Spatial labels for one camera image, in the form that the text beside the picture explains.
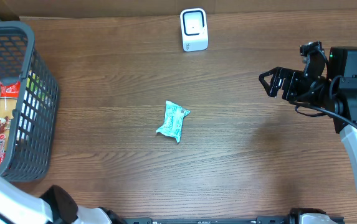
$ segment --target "black cable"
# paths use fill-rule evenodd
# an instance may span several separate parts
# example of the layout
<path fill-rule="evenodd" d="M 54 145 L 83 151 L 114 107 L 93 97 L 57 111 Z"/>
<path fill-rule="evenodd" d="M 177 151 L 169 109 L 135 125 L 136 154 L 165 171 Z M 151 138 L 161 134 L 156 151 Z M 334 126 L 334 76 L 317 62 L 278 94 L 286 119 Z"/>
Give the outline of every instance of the black cable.
<path fill-rule="evenodd" d="M 306 114 L 306 113 L 302 113 L 298 110 L 300 106 L 296 106 L 295 107 L 295 111 L 301 115 L 304 115 L 304 116 L 308 116 L 308 117 L 311 117 L 311 118 L 316 118 L 316 117 L 319 117 L 319 116 L 325 116 L 326 114 L 325 113 L 316 113 L 316 114 Z"/>
<path fill-rule="evenodd" d="M 322 109 L 322 108 L 319 108 L 317 106 L 313 106 L 313 105 L 310 105 L 308 103 L 299 103 L 299 102 L 294 102 L 294 101 L 289 101 L 289 103 L 291 105 L 295 105 L 295 106 L 299 106 L 299 107 L 304 107 L 304 108 L 308 108 L 308 109 L 312 109 L 312 110 L 316 110 L 316 111 L 319 111 L 319 112 L 322 112 L 322 113 L 325 113 L 326 115 L 330 115 L 336 119 L 339 119 L 341 120 L 342 122 L 346 123 L 346 124 L 349 124 L 351 125 L 352 127 L 354 127 L 355 129 L 357 129 L 357 124 L 354 124 L 353 122 L 351 122 L 349 119 L 343 117 L 343 116 L 340 116 L 338 114 L 335 114 L 334 112 L 331 112 L 331 111 L 328 111 L 328 110 L 325 110 L 325 109 Z"/>
<path fill-rule="evenodd" d="M 313 92 L 318 91 L 318 90 L 319 90 L 320 88 L 322 88 L 324 85 L 325 85 L 324 83 L 319 84 L 319 85 L 318 85 L 317 87 L 315 87 L 314 89 L 312 89 L 312 90 L 310 90 L 310 91 L 308 91 L 308 92 L 306 92 L 306 93 L 301 94 L 300 96 L 298 96 L 298 97 L 296 98 L 296 100 L 297 100 L 297 101 L 298 101 L 298 100 L 301 100 L 302 98 L 304 98 L 304 97 L 306 97 L 306 96 L 308 96 L 308 95 L 313 94 Z"/>
<path fill-rule="evenodd" d="M 325 55 L 325 53 L 322 51 L 322 50 L 318 50 L 318 52 L 322 55 L 324 61 L 325 61 L 325 64 L 326 64 L 326 69 L 329 71 L 329 61 Z"/>
<path fill-rule="evenodd" d="M 333 99 L 333 85 L 336 83 L 337 80 L 339 80 L 341 78 L 341 75 L 337 75 L 335 76 L 333 79 L 332 79 L 332 82 L 330 83 L 330 86 L 329 86 L 329 99 Z"/>

